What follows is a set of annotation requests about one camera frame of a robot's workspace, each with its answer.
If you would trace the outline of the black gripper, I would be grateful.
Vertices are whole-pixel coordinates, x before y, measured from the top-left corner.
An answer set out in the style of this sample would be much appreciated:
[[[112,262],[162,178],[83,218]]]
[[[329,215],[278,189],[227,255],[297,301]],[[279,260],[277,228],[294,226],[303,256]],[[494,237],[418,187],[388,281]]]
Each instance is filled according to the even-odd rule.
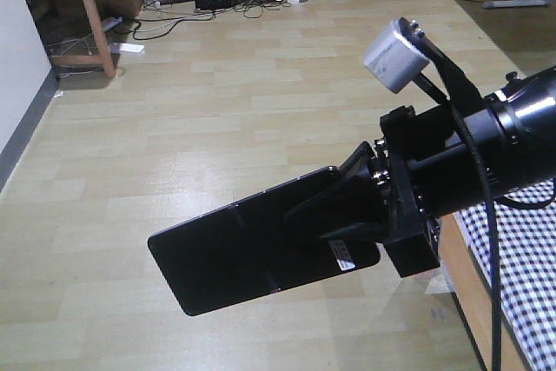
[[[484,202],[487,191],[497,198],[517,185],[509,141],[495,114],[485,108],[463,122],[472,145],[445,106],[421,114],[400,107],[382,116],[389,224],[378,185],[381,161],[361,142],[340,166],[338,190],[282,197],[286,237],[298,244],[383,241],[402,277],[438,267],[435,219]]]

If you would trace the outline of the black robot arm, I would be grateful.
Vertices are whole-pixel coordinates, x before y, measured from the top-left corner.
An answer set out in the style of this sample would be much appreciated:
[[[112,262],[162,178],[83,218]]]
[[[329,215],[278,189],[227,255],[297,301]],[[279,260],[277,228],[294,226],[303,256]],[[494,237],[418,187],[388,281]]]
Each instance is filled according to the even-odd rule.
[[[440,263],[438,218],[486,200],[519,208],[515,190],[555,177],[555,71],[506,79],[468,115],[420,76],[439,104],[384,115],[382,140],[361,144],[336,181],[285,214],[295,238],[378,242],[410,276]]]

